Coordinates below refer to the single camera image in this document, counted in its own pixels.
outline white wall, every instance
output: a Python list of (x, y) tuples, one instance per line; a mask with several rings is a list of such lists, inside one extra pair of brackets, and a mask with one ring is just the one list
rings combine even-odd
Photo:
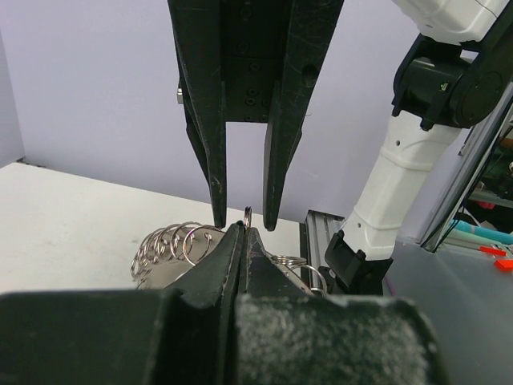
[(0, 168), (23, 158), (22, 136), (0, 30)]
[[(0, 0), (0, 27), (29, 161), (208, 201), (176, 104), (164, 0)], [(391, 1), (346, 0), (281, 217), (349, 214), (386, 134), (394, 73), (416, 36)], [(265, 126), (228, 126), (230, 207), (261, 212), (264, 137)]]

